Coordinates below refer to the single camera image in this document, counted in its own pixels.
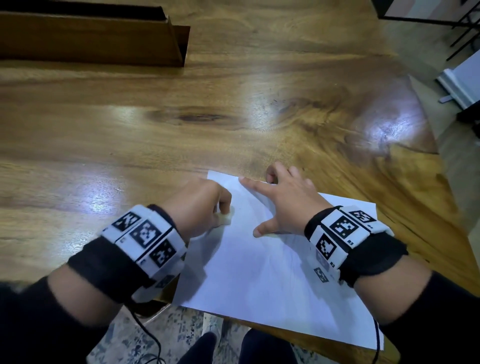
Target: wooden panel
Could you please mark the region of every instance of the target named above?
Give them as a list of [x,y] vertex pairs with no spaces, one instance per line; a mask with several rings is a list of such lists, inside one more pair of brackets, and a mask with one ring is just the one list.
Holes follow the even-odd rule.
[[[375,202],[414,256],[480,294],[432,132],[368,0],[162,4],[191,25],[182,69],[0,69],[0,279],[38,279],[192,175],[262,179],[279,159],[321,192]],[[340,363],[373,358],[261,329]]]
[[[112,15],[120,17],[122,14],[112,11]],[[183,55],[169,19],[154,21],[0,12],[0,57],[182,66],[189,32],[185,27],[179,27],[177,31]]]

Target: floor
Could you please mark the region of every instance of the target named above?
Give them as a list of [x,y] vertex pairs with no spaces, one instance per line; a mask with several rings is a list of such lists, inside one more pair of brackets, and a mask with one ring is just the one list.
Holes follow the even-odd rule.
[[[480,143],[468,125],[455,122],[460,111],[451,102],[438,103],[446,93],[434,81],[445,68],[454,68],[471,55],[469,48],[452,61],[445,59],[452,53],[449,44],[462,29],[428,24],[383,21],[384,35],[407,67],[412,86],[417,92],[432,125],[438,148],[444,160],[445,173],[450,182],[472,249],[480,262]],[[166,363],[176,363],[199,338],[202,331],[202,313],[169,307],[148,327],[162,343],[162,357]],[[248,328],[227,324],[214,363],[236,363],[243,335]],[[315,353],[294,347],[299,363],[328,364],[332,361]],[[134,364],[145,353],[157,353],[154,342],[122,311],[107,334],[88,357],[93,364]]]

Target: wooden table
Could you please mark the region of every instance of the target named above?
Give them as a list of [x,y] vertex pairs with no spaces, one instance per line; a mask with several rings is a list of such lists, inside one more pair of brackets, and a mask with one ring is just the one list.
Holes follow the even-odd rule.
[[[321,192],[376,202],[413,255],[480,294],[431,130],[370,2],[227,3],[162,1],[192,26],[183,69],[1,63],[0,279],[35,281],[192,175],[260,179],[279,159]],[[262,329],[341,363],[373,357]]]

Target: paper sheet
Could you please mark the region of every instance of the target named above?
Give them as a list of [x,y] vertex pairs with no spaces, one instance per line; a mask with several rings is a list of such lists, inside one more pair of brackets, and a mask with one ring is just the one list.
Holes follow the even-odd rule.
[[[301,258],[312,246],[305,237],[253,237],[253,229],[273,216],[273,203],[235,176],[209,171],[208,179],[232,193],[231,224],[190,242],[173,303],[375,349],[372,315],[346,284],[318,279]],[[377,216],[373,203],[321,195]]]

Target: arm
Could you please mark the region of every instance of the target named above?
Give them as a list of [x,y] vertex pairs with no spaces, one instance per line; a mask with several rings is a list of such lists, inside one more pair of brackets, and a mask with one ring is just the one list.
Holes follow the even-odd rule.
[[[217,204],[229,212],[231,194],[214,181],[196,179],[149,208],[176,226],[184,240],[219,225]],[[52,361],[84,362],[108,325],[148,276],[103,237],[86,244],[68,263],[20,294],[0,296],[0,346],[6,362],[48,355]]]
[[[245,187],[269,197],[276,215],[253,231],[256,237],[287,231],[310,238],[333,206],[304,180],[296,167],[276,162],[267,169],[267,184],[240,178]],[[428,356],[458,355],[470,338],[467,322],[480,321],[480,299],[408,256],[398,239],[379,233],[353,249],[340,267],[384,334],[409,362]]]

